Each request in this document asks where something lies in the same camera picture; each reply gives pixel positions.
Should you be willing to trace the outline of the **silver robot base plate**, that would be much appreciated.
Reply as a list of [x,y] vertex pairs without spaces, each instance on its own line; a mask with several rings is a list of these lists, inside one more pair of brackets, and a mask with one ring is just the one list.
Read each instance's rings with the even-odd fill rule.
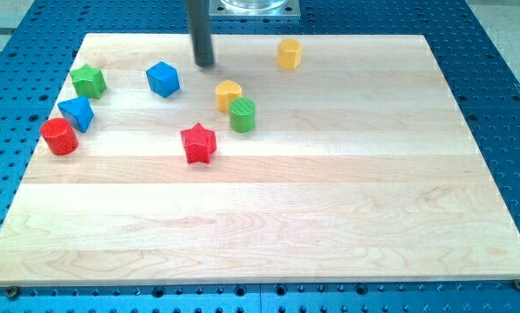
[[211,20],[295,20],[301,16],[299,0],[210,0]]

